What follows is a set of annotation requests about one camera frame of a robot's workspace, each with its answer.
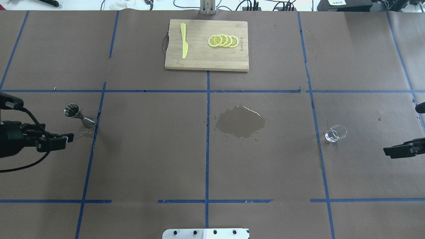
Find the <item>yellow knife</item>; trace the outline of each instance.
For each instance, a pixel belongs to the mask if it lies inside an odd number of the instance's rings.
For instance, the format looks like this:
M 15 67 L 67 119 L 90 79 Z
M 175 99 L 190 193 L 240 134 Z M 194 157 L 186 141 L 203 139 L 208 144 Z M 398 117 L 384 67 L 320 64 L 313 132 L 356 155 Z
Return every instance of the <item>yellow knife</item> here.
M 183 43 L 181 57 L 185 59 L 187 56 L 187 51 L 189 50 L 189 44 L 186 42 L 186 24 L 185 23 L 180 24 L 180 30 L 181 30 L 181 41 Z

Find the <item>blue tape line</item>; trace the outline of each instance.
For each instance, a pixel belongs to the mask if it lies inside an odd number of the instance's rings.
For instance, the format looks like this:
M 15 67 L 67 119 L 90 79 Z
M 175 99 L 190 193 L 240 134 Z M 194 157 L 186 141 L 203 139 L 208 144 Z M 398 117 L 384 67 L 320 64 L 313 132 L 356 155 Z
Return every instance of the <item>blue tape line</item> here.
M 102 113 L 103 98 L 105 96 L 105 90 L 106 90 L 106 82 L 103 83 L 102 96 L 100 97 L 99 110 L 98 110 L 97 118 L 96 118 L 96 127 L 94 128 L 93 142 L 91 144 L 90 158 L 88 160 L 87 174 L 85 176 L 84 191 L 82 193 L 83 202 L 81 202 L 80 214 L 79 214 L 79 217 L 78 217 L 78 224 L 77 224 L 77 229 L 76 229 L 76 232 L 75 232 L 75 239 L 78 239 L 78 237 L 79 237 L 81 220 L 82 220 L 82 215 L 83 215 L 83 212 L 84 212 L 84 201 L 85 201 L 85 197 L 87 195 L 88 180 L 90 178 L 91 164 L 93 162 L 93 155 L 94 155 L 94 145 L 96 144 L 97 130 L 99 128 L 99 120 L 100 120 L 100 115 Z
M 208 223 L 208 201 L 210 186 L 210 71 L 207 71 L 207 140 L 205 155 L 205 228 L 209 227 Z
M 206 93 L 205 90 L 106 90 L 108 93 Z
M 313 93 L 312 93 L 312 83 L 310 80 L 310 73 L 309 73 L 309 69 L 307 67 L 307 53 L 306 53 L 306 46 L 304 43 L 304 36 L 303 36 L 303 27 L 301 24 L 301 15 L 300 12 L 297 12 L 298 14 L 298 25 L 300 27 L 300 37 L 301 37 L 301 45 L 303 47 L 303 55 L 304 55 L 304 65 L 306 68 L 306 74 L 307 74 L 307 79 L 308 79 L 308 83 L 309 83 L 309 94 L 310 94 L 310 101 L 312 104 L 312 111 L 313 111 L 313 120 L 314 120 L 314 128 L 316 130 L 316 138 L 317 138 L 317 143 L 319 145 L 319 152 L 320 152 L 320 161 L 322 163 L 322 177 L 323 177 L 323 186 L 325 188 L 325 196 L 326 199 L 329 199 L 329 192 L 328 192 L 328 183 L 326 181 L 326 172 L 325 172 L 325 163 L 323 161 L 323 154 L 322 154 L 322 145 L 320 143 L 320 135 L 319 135 L 319 127 L 317 125 L 317 118 L 316 118 L 316 109 L 315 109 L 315 103 L 314 103 L 314 99 L 313 99 Z M 327 208 L 328 208 L 328 217 L 329 217 L 329 226 L 331 229 L 331 236 L 332 239 L 335 239 L 335 231 L 334 231 L 334 223 L 333 223 L 333 219 L 332 219 L 332 211 L 331 211 L 331 204 L 329 202 L 326 203 Z
M 85 205 L 84 203 L 82 203 L 80 205 L 80 213 L 79 213 L 79 216 L 78 216 L 78 223 L 77 223 L 77 230 L 75 232 L 75 239 L 78 239 L 78 237 L 79 237 L 79 231 L 80 231 L 80 228 L 81 228 L 82 214 L 84 212 L 84 205 Z
M 0 92 L 21 92 L 21 93 L 102 93 L 102 90 L 0 90 Z M 206 93 L 206 90 L 105 90 L 107 93 Z M 210 93 L 300 93 L 301 90 L 210 90 Z M 348 91 L 348 90 L 312 90 L 312 93 L 411 93 L 411 91 Z M 425 93 L 425 91 L 413 91 L 413 93 Z
M 31 93 L 100 93 L 102 90 L 1 90 L 0 92 L 31 92 Z
M 301 90 L 211 90 L 211 93 L 301 93 Z
M 158 200 L 158 203 L 205 203 L 204 199 L 171 199 Z
M 415 105 L 417 105 L 415 93 L 413 91 L 412 84 L 410 82 L 410 78 L 409 78 L 409 75 L 407 74 L 406 66 L 405 66 L 404 61 L 403 61 L 403 57 L 401 56 L 400 49 L 399 49 L 398 44 L 397 44 L 396 36 L 395 36 L 394 30 L 393 30 L 393 25 L 391 23 L 390 13 L 388 12 L 388 10 L 387 10 L 387 19 L 388 19 L 388 24 L 390 25 L 391 36 L 393 37 L 394 45 L 396 46 L 397 55 L 399 56 L 404 75 L 406 76 L 407 84 L 409 85 L 410 92 L 412 94 L 413 99 L 415 100 Z M 422 115 L 418 114 L 418 116 L 419 116 L 419 119 L 421 121 L 422 130 L 425 133 L 425 124 L 424 124 L 424 120 L 422 118 Z
M 81 203 L 82 201 L 73 199 L 0 199 L 0 203 Z M 85 203 L 112 203 L 112 200 L 85 200 Z
M 113 34 L 112 34 L 112 40 L 110 43 L 110 51 L 109 51 L 109 57 L 112 56 L 112 49 L 113 49 L 113 42 L 115 41 L 115 33 L 116 33 L 116 25 L 118 23 L 118 16 L 119 16 L 119 11 L 116 11 L 116 17 L 115 17 L 115 25 L 113 27 Z
M 208 203 L 270 203 L 273 199 L 209 199 Z M 162 203 L 206 203 L 204 199 L 167 199 L 158 200 Z
M 310 199 L 310 202 L 425 202 L 425 198 L 344 198 L 344 199 Z
M 21 38 L 22 31 L 24 30 L 24 26 L 28 18 L 28 14 L 29 14 L 29 11 L 27 11 L 25 14 L 25 18 L 24 18 L 24 21 L 22 22 L 21 30 L 19 31 L 18 37 L 15 42 L 15 46 L 13 47 L 12 53 L 10 54 L 9 61 L 7 62 L 6 70 L 4 71 L 3 78 L 1 79 L 1 83 L 0 83 L 0 90 L 3 88 L 4 81 L 6 80 L 6 75 L 7 75 L 7 72 L 9 71 L 9 66 L 12 63 L 13 55 L 15 55 L 15 50 L 18 46 L 19 39 Z
M 112 200 L 85 200 L 84 203 L 112 203 Z
M 312 93 L 411 93 L 410 91 L 344 91 L 344 90 L 312 90 Z
M 273 199 L 210 199 L 209 203 L 270 203 Z

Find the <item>lemon slice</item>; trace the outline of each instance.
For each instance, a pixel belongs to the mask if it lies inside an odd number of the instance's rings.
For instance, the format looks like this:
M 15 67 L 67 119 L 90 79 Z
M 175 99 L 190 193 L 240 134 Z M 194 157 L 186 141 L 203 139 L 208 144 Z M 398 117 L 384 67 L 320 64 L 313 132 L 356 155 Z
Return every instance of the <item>lemon slice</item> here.
M 235 48 L 239 45 L 239 39 L 237 37 L 230 36 L 230 38 L 232 39 L 232 44 L 229 46 L 229 48 Z
M 217 47 L 221 44 L 223 38 L 220 35 L 212 35 L 208 38 L 208 44 L 211 47 Z
M 228 35 L 226 35 L 226 37 L 228 38 L 228 42 L 227 42 L 227 44 L 226 45 L 224 45 L 223 47 L 229 47 L 231 44 L 232 44 L 232 42 L 233 42 L 233 38 L 231 38 L 230 36 L 228 36 Z
M 227 38 L 227 35 L 220 34 L 220 37 L 222 38 L 221 44 L 219 46 L 224 46 L 228 43 L 229 39 Z

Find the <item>water spill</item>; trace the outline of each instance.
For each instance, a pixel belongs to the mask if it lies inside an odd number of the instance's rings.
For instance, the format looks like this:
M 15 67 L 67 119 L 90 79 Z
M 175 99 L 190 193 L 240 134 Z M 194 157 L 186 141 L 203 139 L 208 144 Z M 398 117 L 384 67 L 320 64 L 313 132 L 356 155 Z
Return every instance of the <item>water spill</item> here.
M 82 132 L 75 139 L 78 139 L 78 138 L 81 138 L 81 137 L 93 138 L 93 130 L 94 130 L 94 127 L 88 129 L 87 131 Z
M 265 125 L 266 120 L 259 113 L 245 106 L 235 106 L 220 115 L 216 127 L 224 133 L 248 138 Z

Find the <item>metal jigger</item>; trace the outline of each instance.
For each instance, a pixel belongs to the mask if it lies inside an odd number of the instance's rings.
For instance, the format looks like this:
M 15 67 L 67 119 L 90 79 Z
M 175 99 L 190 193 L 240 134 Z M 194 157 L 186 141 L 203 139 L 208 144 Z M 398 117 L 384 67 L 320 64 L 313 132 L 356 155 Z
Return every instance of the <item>metal jigger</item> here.
M 76 104 L 67 105 L 66 108 L 63 110 L 63 113 L 68 118 L 80 119 L 82 121 L 82 124 L 86 128 L 91 128 L 96 124 L 96 121 L 93 118 L 85 117 L 81 113 L 79 106 Z

